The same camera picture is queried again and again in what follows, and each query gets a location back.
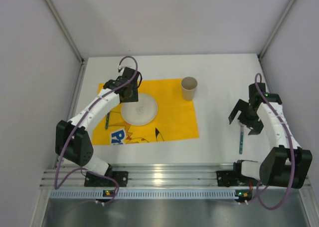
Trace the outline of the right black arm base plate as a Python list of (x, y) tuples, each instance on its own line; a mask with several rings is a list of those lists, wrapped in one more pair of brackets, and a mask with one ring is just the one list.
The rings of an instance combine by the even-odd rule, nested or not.
[(219, 187), (249, 187), (256, 186), (257, 179), (243, 176), (235, 171), (217, 171), (217, 184)]

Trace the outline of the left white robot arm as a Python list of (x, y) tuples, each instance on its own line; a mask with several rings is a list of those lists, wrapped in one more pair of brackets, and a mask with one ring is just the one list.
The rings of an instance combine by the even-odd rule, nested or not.
[(107, 81), (94, 100), (79, 114), (56, 126), (55, 152), (59, 160), (66, 159), (90, 172), (106, 175), (110, 164), (94, 153), (90, 134), (100, 121), (123, 102), (137, 102), (142, 82), (139, 71), (124, 67), (122, 75)]

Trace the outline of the yellow printed cloth placemat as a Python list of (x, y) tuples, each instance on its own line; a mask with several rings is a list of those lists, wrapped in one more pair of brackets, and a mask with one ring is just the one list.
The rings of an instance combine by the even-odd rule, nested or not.
[(93, 145), (119, 145), (194, 139), (199, 137), (195, 108), (184, 100), (181, 79), (145, 80), (139, 94), (152, 96), (158, 104), (155, 119), (143, 126), (133, 126), (121, 116), (122, 104), (110, 112), (109, 127), (105, 117), (93, 131)]

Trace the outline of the cream round plate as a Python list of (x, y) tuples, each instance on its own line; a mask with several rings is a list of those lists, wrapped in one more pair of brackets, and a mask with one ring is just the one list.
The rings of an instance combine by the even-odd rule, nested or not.
[(124, 103), (121, 107), (122, 118), (133, 126), (143, 126), (152, 122), (157, 113), (156, 100), (145, 93), (139, 94), (138, 102)]

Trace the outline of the fork with green handle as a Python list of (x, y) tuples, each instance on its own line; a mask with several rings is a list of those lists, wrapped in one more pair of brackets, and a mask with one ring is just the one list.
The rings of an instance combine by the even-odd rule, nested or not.
[(107, 115), (106, 115), (105, 119), (106, 119), (105, 129), (107, 130), (107, 129), (108, 129), (108, 127), (109, 127), (110, 112), (109, 112), (109, 113), (107, 113)]

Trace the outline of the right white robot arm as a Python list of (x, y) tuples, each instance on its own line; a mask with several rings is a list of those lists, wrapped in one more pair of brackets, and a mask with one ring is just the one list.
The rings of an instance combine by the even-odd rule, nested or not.
[(229, 122), (234, 118), (250, 129), (249, 135), (265, 131), (269, 142), (269, 153), (262, 162), (239, 160), (234, 169), (263, 185), (276, 187), (287, 187), (293, 172), (292, 188), (300, 189), (313, 156), (294, 139), (279, 95), (267, 92), (263, 82), (249, 85), (249, 101), (238, 100), (228, 117)]

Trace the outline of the beige paper cup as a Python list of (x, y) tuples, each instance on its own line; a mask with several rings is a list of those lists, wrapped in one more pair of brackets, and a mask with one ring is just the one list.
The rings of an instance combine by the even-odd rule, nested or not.
[(185, 77), (181, 81), (182, 96), (184, 100), (193, 100), (198, 82), (194, 77)]

